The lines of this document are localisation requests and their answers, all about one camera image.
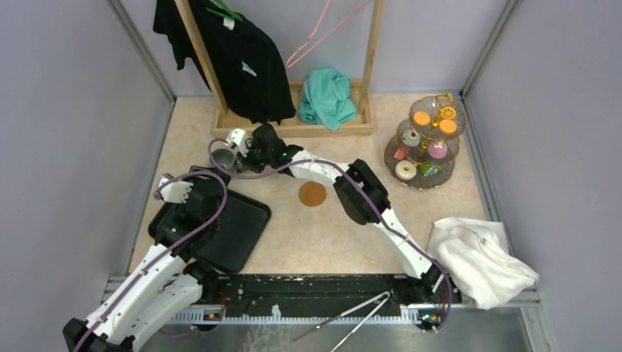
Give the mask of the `grey-blue ceramic mug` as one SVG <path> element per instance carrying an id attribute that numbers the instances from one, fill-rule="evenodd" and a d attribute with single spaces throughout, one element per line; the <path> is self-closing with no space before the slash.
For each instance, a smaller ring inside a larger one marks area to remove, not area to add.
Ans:
<path id="1" fill-rule="evenodd" d="M 234 174 L 239 173 L 238 161 L 232 150 L 219 148 L 212 151 L 210 157 L 213 165 L 219 165 L 223 169 Z"/>

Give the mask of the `black baking tray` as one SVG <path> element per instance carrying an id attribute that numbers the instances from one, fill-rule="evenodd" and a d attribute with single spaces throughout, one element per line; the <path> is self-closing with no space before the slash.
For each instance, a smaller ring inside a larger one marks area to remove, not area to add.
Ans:
<path id="1" fill-rule="evenodd" d="M 270 218 L 268 205 L 229 189 L 213 239 L 193 255 L 181 257 L 185 261 L 194 259 L 204 268 L 237 274 L 245 266 Z"/>

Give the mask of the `wooden coaster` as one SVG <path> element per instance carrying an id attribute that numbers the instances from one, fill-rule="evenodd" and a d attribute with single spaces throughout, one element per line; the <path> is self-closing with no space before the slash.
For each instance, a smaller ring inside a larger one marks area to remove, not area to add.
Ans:
<path id="1" fill-rule="evenodd" d="M 326 188 L 316 182 L 307 182 L 302 185 L 298 192 L 299 201 L 307 207 L 322 205 L 327 197 Z"/>

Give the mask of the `red cake slice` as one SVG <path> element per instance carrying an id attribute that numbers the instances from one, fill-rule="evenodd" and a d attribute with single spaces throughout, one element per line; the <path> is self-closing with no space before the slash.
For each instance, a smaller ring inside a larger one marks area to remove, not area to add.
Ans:
<path id="1" fill-rule="evenodd" d="M 396 149 L 392 155 L 392 157 L 397 161 L 402 161 L 406 158 L 406 154 L 401 149 Z"/>

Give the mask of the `white glazed donut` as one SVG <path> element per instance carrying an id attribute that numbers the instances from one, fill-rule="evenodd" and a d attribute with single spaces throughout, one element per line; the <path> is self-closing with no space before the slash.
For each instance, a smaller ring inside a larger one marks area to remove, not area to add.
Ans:
<path id="1" fill-rule="evenodd" d="M 410 181 L 417 175 L 417 166 L 411 161 L 402 160 L 396 163 L 395 176 L 402 181 Z"/>

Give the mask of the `three-tier glass stand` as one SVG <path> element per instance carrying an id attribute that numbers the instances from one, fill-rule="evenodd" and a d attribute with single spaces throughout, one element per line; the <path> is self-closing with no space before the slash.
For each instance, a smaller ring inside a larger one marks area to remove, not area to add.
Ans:
<path id="1" fill-rule="evenodd" d="M 413 122 L 412 116 L 416 111 L 426 111 L 431 116 L 431 123 L 426 126 L 418 126 Z M 454 134 L 445 135 L 439 130 L 439 122 L 442 119 L 453 120 L 458 129 Z M 451 93 L 446 92 L 438 95 L 429 95 L 413 102 L 409 109 L 408 117 L 397 127 L 395 135 L 389 139 L 384 150 L 384 163 L 391 175 L 405 186 L 419 190 L 437 188 L 446 183 L 452 176 L 456 165 L 456 159 L 460 152 L 460 138 L 465 131 L 467 115 L 462 105 L 454 99 Z M 401 141 L 404 131 L 413 129 L 421 135 L 420 145 L 406 147 Z M 443 141 L 448 146 L 448 154 L 443 159 L 434 159 L 428 154 L 428 147 L 435 141 Z M 402 181 L 395 176 L 394 168 L 397 162 L 392 155 L 396 149 L 401 149 L 406 154 L 404 160 L 411 161 L 417 166 L 417 175 L 410 181 Z M 420 165 L 437 165 L 442 171 L 431 177 L 423 177 L 420 173 Z"/>

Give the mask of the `orange biscuit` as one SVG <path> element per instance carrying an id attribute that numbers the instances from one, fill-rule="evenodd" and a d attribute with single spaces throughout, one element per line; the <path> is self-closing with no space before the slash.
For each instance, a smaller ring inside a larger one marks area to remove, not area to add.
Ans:
<path id="1" fill-rule="evenodd" d="M 426 126 L 431 123 L 431 116 L 426 111 L 416 111 L 413 113 L 412 119 L 418 126 Z"/>

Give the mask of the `green cake slice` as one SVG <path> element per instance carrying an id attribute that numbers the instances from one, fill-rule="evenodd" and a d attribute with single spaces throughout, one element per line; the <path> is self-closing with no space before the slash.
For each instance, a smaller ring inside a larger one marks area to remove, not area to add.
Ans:
<path id="1" fill-rule="evenodd" d="M 423 177 L 431 177 L 442 171 L 442 167 L 437 165 L 420 165 L 419 169 Z"/>

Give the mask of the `pink cupcake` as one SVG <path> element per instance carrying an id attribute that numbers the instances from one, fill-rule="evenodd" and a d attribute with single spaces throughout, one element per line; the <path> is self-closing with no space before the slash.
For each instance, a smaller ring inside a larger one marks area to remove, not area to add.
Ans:
<path id="1" fill-rule="evenodd" d="M 435 141 L 428 147 L 428 154 L 434 159 L 443 159 L 448 154 L 448 146 L 443 141 Z"/>

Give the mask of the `metal tongs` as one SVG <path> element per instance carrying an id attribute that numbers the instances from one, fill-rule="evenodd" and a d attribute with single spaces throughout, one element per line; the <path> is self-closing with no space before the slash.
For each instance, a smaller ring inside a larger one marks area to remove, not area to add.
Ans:
<path id="1" fill-rule="evenodd" d="M 336 342 L 335 345 L 330 349 L 330 351 L 339 351 L 349 338 L 354 336 L 355 333 L 357 333 L 358 330 L 360 330 L 365 323 L 367 323 L 371 318 L 378 314 L 381 308 L 383 308 L 389 302 L 390 298 L 391 293 L 388 290 L 385 290 L 384 292 L 381 292 L 373 296 L 372 298 L 369 298 L 361 303 L 347 308 L 346 310 L 336 314 L 333 317 L 327 318 L 320 323 L 316 323 L 305 332 L 301 333 L 298 336 L 295 336 L 292 339 L 292 342 L 298 342 L 299 340 L 302 340 L 305 337 L 311 335 L 312 333 L 317 332 L 331 324 L 343 322 L 349 323 L 354 313 L 362 312 L 363 310 L 365 310 L 366 313 L 364 315 L 354 318 L 354 327 L 344 337 Z"/>

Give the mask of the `white towel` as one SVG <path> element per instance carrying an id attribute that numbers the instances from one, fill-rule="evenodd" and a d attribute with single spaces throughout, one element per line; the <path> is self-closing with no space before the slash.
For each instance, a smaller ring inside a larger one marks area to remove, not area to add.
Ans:
<path id="1" fill-rule="evenodd" d="M 437 220 L 428 253 L 478 309 L 506 304 L 540 279 L 536 271 L 510 255 L 501 222 L 459 217 Z"/>

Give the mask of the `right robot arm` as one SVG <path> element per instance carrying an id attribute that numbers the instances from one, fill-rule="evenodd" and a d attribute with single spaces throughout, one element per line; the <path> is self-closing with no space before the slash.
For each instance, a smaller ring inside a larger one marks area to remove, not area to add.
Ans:
<path id="1" fill-rule="evenodd" d="M 410 236 L 389 200 L 388 190 L 368 164 L 361 160 L 344 164 L 322 158 L 295 144 L 286 144 L 272 125 L 261 125 L 247 133 L 233 129 L 227 144 L 238 148 L 242 164 L 257 176 L 274 173 L 320 183 L 332 188 L 346 215 L 355 223 L 378 230 L 413 282 L 413 292 L 422 302 L 432 302 L 442 289 L 453 294 L 449 274 Z"/>

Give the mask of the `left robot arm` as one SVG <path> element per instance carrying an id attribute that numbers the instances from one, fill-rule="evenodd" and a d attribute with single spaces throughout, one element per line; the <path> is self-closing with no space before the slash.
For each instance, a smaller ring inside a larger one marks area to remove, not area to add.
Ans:
<path id="1" fill-rule="evenodd" d="M 220 284 L 197 254 L 219 230 L 229 183 L 214 168 L 161 177 L 154 197 L 168 214 L 155 223 L 153 245 L 95 311 L 65 325 L 69 351 L 139 351 L 179 311 L 218 298 Z"/>

